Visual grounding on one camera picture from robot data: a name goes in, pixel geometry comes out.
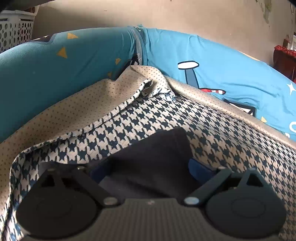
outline yellow triangle print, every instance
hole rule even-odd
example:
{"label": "yellow triangle print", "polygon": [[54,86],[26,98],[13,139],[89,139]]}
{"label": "yellow triangle print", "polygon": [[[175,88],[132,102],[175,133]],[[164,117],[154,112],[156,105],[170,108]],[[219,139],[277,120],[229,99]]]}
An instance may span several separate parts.
{"label": "yellow triangle print", "polygon": [[68,58],[67,53],[66,53],[66,48],[63,47],[60,49],[59,52],[57,52],[57,56],[61,56],[63,58]]}
{"label": "yellow triangle print", "polygon": [[67,39],[78,39],[78,37],[75,34],[68,33]]}
{"label": "yellow triangle print", "polygon": [[267,122],[267,120],[263,116],[261,117],[261,121],[264,123]]}
{"label": "yellow triangle print", "polygon": [[120,58],[117,58],[117,59],[115,60],[115,64],[118,65],[118,63],[120,62],[120,60],[121,60]]}

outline black round knob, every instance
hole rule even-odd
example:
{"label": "black round knob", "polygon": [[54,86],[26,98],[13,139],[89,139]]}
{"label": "black round knob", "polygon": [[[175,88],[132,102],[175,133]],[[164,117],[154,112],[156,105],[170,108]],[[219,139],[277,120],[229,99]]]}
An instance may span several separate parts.
{"label": "black round knob", "polygon": [[97,216],[89,196],[70,189],[44,187],[24,199],[16,218],[19,225],[39,239],[72,236],[87,228]]}
{"label": "black round knob", "polygon": [[256,186],[214,195],[206,205],[214,227],[237,238],[264,238],[279,232],[286,219],[282,201],[271,190]]}

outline white star print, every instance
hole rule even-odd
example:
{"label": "white star print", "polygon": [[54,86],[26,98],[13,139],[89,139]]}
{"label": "white star print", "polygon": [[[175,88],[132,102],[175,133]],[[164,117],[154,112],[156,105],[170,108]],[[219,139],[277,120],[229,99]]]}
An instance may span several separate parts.
{"label": "white star print", "polygon": [[287,84],[287,86],[289,86],[290,88],[290,95],[292,94],[292,91],[296,91],[296,89],[294,89],[293,85],[292,85],[292,81],[291,81],[291,84]]}

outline blue cushion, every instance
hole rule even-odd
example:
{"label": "blue cushion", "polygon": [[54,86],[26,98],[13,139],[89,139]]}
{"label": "blue cushion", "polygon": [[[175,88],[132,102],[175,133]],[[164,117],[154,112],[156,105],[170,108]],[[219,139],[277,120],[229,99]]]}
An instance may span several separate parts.
{"label": "blue cushion", "polygon": [[0,142],[58,101],[116,79],[134,50],[127,27],[63,32],[1,53]]}
{"label": "blue cushion", "polygon": [[211,95],[296,140],[296,85],[284,75],[264,62],[197,35],[140,30],[147,65],[180,82],[211,91]]}

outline red object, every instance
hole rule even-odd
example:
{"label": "red object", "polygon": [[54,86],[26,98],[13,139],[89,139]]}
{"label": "red object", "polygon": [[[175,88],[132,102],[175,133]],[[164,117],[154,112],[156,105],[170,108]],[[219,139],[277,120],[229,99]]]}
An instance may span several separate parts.
{"label": "red object", "polygon": [[296,51],[294,51],[294,50],[287,49],[287,48],[280,46],[280,45],[275,46],[274,49],[283,51],[284,53],[286,53],[292,57],[296,57]]}
{"label": "red object", "polygon": [[274,47],[274,69],[296,84],[296,51],[280,45]]}
{"label": "red object", "polygon": [[224,91],[224,90],[217,90],[217,89],[201,88],[200,90],[203,91],[203,92],[218,93],[218,94],[221,94],[221,95],[224,95],[226,93],[226,91]]}

